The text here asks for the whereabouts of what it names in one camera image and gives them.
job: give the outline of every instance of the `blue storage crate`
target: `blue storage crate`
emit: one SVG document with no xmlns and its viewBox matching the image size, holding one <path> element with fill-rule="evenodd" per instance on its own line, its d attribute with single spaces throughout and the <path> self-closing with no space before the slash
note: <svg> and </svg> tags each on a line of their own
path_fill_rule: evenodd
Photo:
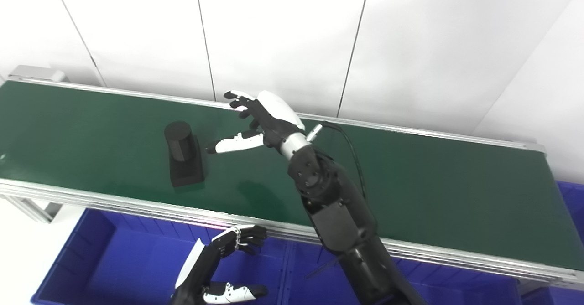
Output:
<svg viewBox="0 0 584 305">
<path fill-rule="evenodd" d="M 32 297 L 38 305 L 165 305 L 194 241 L 219 230 L 88 209 Z M 223 259 L 216 281 L 265 284 L 250 305 L 358 305 L 339 264 L 320 245 L 269 238 L 255 257 Z M 513 278 L 396 259 L 430 305 L 521 305 Z"/>
<path fill-rule="evenodd" d="M 558 182 L 563 201 L 566 203 L 572 220 L 580 234 L 580 240 L 584 243 L 584 185 Z"/>
<path fill-rule="evenodd" d="M 523 297 L 523 305 L 582 305 L 584 292 L 562 288 L 540 288 Z"/>
<path fill-rule="evenodd" d="M 166 305 L 194 242 L 220 230 L 85 210 L 31 302 L 39 305 Z M 265 284 L 278 301 L 287 243 L 266 240 L 261 253 L 223 259 L 213 280 Z"/>
</svg>

